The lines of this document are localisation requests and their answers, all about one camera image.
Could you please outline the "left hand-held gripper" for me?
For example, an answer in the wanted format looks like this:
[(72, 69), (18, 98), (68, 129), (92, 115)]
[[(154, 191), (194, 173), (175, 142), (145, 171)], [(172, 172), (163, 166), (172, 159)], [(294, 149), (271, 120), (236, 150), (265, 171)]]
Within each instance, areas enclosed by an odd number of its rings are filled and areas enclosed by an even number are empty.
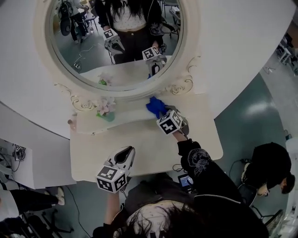
[(134, 158), (135, 148), (132, 146), (125, 146), (112, 152), (96, 175), (98, 188), (110, 193), (119, 192), (129, 182), (128, 176)]

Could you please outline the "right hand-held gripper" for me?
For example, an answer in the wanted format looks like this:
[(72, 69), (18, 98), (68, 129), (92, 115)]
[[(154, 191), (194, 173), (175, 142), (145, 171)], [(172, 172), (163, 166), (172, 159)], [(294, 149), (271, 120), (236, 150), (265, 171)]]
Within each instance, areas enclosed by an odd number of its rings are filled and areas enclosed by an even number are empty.
[(167, 114), (156, 121), (158, 127), (166, 134), (170, 135), (180, 132), (183, 135), (189, 134), (189, 124), (175, 106), (166, 105)]

